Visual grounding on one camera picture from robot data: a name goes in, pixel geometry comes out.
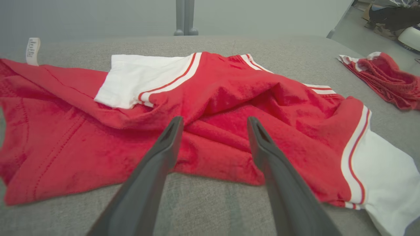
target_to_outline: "gray floor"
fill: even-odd
[[[365,28],[367,21],[362,15],[362,11],[351,7],[337,25],[332,39],[363,56],[371,52],[385,52],[396,61],[401,70],[420,76],[420,63],[414,60],[420,58],[420,55]]]

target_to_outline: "gray wall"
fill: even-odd
[[[196,0],[200,35],[326,37],[353,0]]]
[[[170,36],[175,0],[1,0],[0,53],[43,42]]]

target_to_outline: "cardboard box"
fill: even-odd
[[[370,19],[370,17],[369,17],[369,10],[370,10],[370,7],[372,5],[373,5],[373,3],[369,4],[369,6],[366,8],[366,10],[365,10],[365,12],[363,13],[363,16],[362,16],[362,18],[365,19],[365,20],[367,20],[367,21]]]

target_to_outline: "black object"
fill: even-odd
[[[175,165],[182,117],[168,127],[89,231],[89,236],[152,235],[163,185]],[[341,235],[309,187],[255,117],[248,118],[252,157],[264,173],[278,235]]]

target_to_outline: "gray table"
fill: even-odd
[[[8,59],[24,62],[25,47]],[[273,40],[233,37],[153,37],[89,43],[41,45],[40,64],[109,71],[112,54],[186,56],[209,51],[224,56],[250,53],[268,70],[308,84],[329,85],[354,96],[372,110],[372,130],[415,159],[420,166],[420,112],[401,112],[383,101],[335,59],[360,58],[330,39],[282,37]],[[84,235],[106,207],[117,186],[6,207],[0,203],[0,235]],[[3,196],[5,187],[0,186]],[[379,235],[364,210],[324,205],[343,235]],[[274,235],[267,190],[201,177],[170,174],[155,226],[156,235]],[[420,235],[420,220],[406,235]]]

